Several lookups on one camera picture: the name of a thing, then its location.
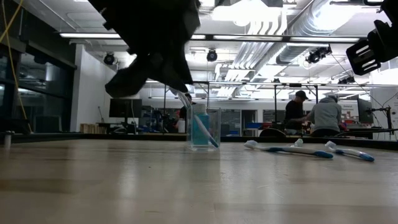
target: blue toothbrush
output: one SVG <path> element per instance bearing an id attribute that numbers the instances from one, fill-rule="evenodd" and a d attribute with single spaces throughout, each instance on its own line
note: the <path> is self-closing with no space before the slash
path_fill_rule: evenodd
<path id="1" fill-rule="evenodd" d="M 303 147 L 297 147 L 297 146 L 272 146 L 272 147 L 261 147 L 258 146 L 258 143 L 256 141 L 250 140 L 247 141 L 244 146 L 249 149 L 257 149 L 257 150 L 262 150 L 262 151 L 267 151 L 267 152 L 291 152 L 291 153 L 299 153 L 299 154 L 306 154 L 306 155 L 312 155 L 312 156 L 317 156 L 317 157 L 322 157 L 322 158 L 327 158 L 331 159 L 333 158 L 333 154 L 330 154 L 325 151 L 321 150 L 316 150 L 316 149 L 307 149 Z"/>

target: toothbrush handle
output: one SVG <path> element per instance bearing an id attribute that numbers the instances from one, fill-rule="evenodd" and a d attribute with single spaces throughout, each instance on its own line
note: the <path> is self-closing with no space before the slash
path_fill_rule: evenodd
<path id="1" fill-rule="evenodd" d="M 369 161 L 369 162 L 374 161 L 374 158 L 371 155 L 369 155 L 365 152 L 360 152 L 358 150 L 354 150 L 354 149 L 336 149 L 336 154 L 340 154 L 340 155 L 346 154 L 346 155 L 351 155 L 351 156 L 357 156 L 357 157 L 359 157 L 365 161 Z"/>
<path id="2" fill-rule="evenodd" d="M 270 148 L 266 149 L 266 151 L 267 152 L 293 152 L 293 153 L 312 155 L 312 156 L 317 156 L 317 157 L 322 157 L 322 158 L 327 158 L 327 159 L 333 158 L 332 154 L 327 153 L 325 151 L 306 149 L 306 148 L 301 148 L 301 147 L 270 147 Z"/>

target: toothbrush head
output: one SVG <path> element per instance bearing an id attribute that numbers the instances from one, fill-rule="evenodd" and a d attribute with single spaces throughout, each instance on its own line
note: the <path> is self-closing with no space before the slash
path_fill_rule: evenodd
<path id="1" fill-rule="evenodd" d="M 244 143 L 244 147 L 248 149 L 254 149 L 257 144 L 258 143 L 255 140 L 248 140 L 246 143 Z"/>
<path id="2" fill-rule="evenodd" d="M 328 143 L 326 143 L 325 146 L 331 149 L 336 149 L 337 145 L 334 142 L 328 141 Z"/>

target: security camera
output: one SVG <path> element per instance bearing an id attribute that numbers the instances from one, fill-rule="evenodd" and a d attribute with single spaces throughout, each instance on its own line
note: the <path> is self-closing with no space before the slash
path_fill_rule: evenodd
<path id="1" fill-rule="evenodd" d="M 114 57 L 114 53 L 113 52 L 108 52 L 105 55 L 104 58 L 104 63 L 107 65 L 114 65 L 116 63 L 116 58 Z"/>
<path id="2" fill-rule="evenodd" d="M 209 52 L 207 53 L 207 61 L 208 61 L 208 62 L 215 62 L 215 61 L 217 61 L 217 53 L 216 53 L 216 50 L 214 50 L 214 49 L 209 50 Z"/>

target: gray hoodie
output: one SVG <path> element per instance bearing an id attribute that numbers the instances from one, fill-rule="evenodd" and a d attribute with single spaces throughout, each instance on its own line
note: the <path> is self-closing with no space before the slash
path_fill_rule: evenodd
<path id="1" fill-rule="evenodd" d="M 331 129 L 340 131 L 341 106 L 332 98 L 324 98 L 312 108 L 309 114 L 310 121 L 315 124 L 314 131 Z"/>

